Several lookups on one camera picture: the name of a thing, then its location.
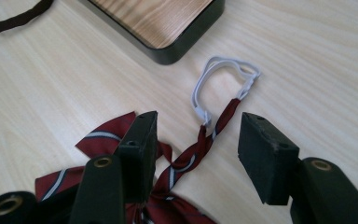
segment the wood grain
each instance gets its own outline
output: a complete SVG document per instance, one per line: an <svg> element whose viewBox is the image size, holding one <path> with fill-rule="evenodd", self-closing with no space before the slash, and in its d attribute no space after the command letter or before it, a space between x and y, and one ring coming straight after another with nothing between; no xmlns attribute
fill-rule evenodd
<svg viewBox="0 0 358 224"><path fill-rule="evenodd" d="M91 0L146 45L169 46L212 0Z"/></svg>
<svg viewBox="0 0 358 224"><path fill-rule="evenodd" d="M34 2L6 0L0 20ZM217 223L292 223L289 206L260 202L238 160L243 111L271 121L301 159L338 165L358 188L358 0L226 1L222 17L169 66L81 3L55 1L47 14L0 34L0 194L34 191L35 178L84 165L74 145L133 110L158 111L158 138L176 157L197 140L202 121L190 96L214 55L252 62L262 75L177 194ZM200 98L213 121L240 85L229 69L205 84ZM157 175L166 165L158 161Z"/></svg>

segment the black strap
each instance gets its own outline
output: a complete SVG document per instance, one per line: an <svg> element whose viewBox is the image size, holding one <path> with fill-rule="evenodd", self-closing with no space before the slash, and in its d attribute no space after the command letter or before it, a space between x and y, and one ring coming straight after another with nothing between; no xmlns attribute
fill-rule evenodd
<svg viewBox="0 0 358 224"><path fill-rule="evenodd" d="M0 21L0 33L5 30L12 29L14 27L25 25L26 23L28 23L28 21L33 20L34 18L47 11L51 7L53 2L54 0L41 0L28 11L5 21Z"/></svg>

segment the white elastic strap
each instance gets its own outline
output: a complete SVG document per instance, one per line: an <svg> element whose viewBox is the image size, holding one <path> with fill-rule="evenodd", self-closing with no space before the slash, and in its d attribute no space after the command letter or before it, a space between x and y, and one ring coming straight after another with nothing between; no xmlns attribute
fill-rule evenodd
<svg viewBox="0 0 358 224"><path fill-rule="evenodd" d="M197 116L199 116L200 119L204 120L203 125L206 127L209 127L211 125L212 116L199 103L200 91L204 86L206 80L211 76L211 74L222 67L234 68L237 73L245 79L245 83L236 95L236 98L238 98L239 100L242 100L248 94L255 79L260 76L260 70L251 63L229 58L212 57L206 63L202 75L193 90L193 94L191 95L191 105L193 106L194 111L196 111Z"/></svg>

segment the wooden table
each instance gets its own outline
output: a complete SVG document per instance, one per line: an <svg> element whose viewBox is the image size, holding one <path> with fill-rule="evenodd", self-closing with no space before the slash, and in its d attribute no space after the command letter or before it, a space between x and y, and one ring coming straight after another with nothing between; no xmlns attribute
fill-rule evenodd
<svg viewBox="0 0 358 224"><path fill-rule="evenodd" d="M0 20L37 1L0 1ZM358 1L227 0L223 16L178 63L153 63L77 1L59 0L30 24L0 34L0 194L83 165L74 145L132 110L158 111L158 138L177 156L201 125L190 95L221 55L262 70L202 164L174 191L219 223L290 223L289 206L263 205L241 166L241 112L270 120L300 158L340 166L358 188ZM240 87L231 71L201 95L214 120ZM166 163L158 161L157 175Z"/></svg>

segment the striped fabric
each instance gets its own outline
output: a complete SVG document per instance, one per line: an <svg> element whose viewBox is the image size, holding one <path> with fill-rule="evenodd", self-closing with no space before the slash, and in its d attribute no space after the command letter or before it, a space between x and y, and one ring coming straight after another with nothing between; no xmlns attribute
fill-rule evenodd
<svg viewBox="0 0 358 224"><path fill-rule="evenodd" d="M206 127L202 125L197 143L186 149L175 161L172 161L172 147L158 142L157 158L164 156L170 165L158 178L146 205L126 204L128 224L215 223L195 206L172 193L172 188L184 174L200 164L202 158L209 152L215 137L234 115L239 103L239 99L231 100L217 121L212 134L207 136ZM134 119L134 113L112 119L86 135L76 146L90 158L112 154ZM79 183L82 172L83 167L76 167L36 179L36 198L39 201L44 200Z"/></svg>

